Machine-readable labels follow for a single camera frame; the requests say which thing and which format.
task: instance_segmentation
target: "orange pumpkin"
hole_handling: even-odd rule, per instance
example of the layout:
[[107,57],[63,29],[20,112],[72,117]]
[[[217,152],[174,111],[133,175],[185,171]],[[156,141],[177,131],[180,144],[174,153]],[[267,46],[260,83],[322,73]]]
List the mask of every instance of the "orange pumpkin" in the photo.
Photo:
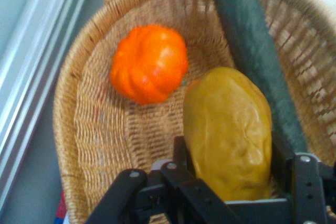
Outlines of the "orange pumpkin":
[[123,96],[139,104],[160,103],[176,90],[188,69],[181,35],[169,28],[134,28],[113,56],[110,80]]

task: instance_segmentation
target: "woven wicker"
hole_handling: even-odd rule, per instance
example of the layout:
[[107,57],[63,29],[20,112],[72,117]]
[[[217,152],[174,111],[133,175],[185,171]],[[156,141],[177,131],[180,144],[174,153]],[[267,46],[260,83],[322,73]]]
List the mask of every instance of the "woven wicker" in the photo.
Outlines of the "woven wicker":
[[[331,164],[336,153],[336,31],[314,0],[261,0],[310,151]],[[183,133],[185,87],[158,105],[138,106],[109,83],[121,38],[158,23],[186,40],[190,82],[216,66],[234,67],[213,0],[111,0],[82,29],[61,69],[54,131],[71,223],[83,223],[125,168],[147,172],[169,158]],[[163,223],[162,216],[152,220]]]

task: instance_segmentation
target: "colorful fabric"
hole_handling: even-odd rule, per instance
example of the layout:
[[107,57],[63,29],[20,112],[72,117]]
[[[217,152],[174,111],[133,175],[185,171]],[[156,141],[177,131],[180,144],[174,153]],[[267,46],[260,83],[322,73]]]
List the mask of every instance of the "colorful fabric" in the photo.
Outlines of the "colorful fabric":
[[65,215],[67,214],[67,207],[65,205],[65,199],[63,191],[61,193],[61,200],[59,201],[59,205],[56,212],[56,218],[54,224],[63,224]]

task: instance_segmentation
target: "plastic vegetable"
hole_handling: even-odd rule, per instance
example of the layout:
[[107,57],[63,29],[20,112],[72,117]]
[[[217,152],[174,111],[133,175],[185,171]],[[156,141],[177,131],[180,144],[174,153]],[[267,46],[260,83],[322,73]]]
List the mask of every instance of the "plastic vegetable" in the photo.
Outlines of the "plastic vegetable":
[[242,73],[215,68],[185,95],[184,137],[196,176],[222,200],[270,196],[271,111]]
[[157,25],[136,27],[112,59],[114,88],[139,104],[160,103],[177,89],[188,69],[184,39]]

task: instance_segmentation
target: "metal screw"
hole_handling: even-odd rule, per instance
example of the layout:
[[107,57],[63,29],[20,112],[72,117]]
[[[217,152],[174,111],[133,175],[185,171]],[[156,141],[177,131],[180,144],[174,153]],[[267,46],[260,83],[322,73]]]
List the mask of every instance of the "metal screw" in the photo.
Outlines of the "metal screw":
[[173,170],[173,169],[176,169],[176,168],[177,168],[177,165],[174,164],[174,163],[169,163],[169,164],[167,165],[167,168],[170,169],[170,170]]
[[130,177],[131,177],[131,178],[139,177],[139,175],[140,175],[140,173],[135,172],[135,171],[132,171],[132,172],[130,173]]
[[310,162],[310,157],[308,157],[308,156],[301,156],[300,157],[300,160],[302,161],[302,162],[306,162],[306,163],[308,163],[308,162]]

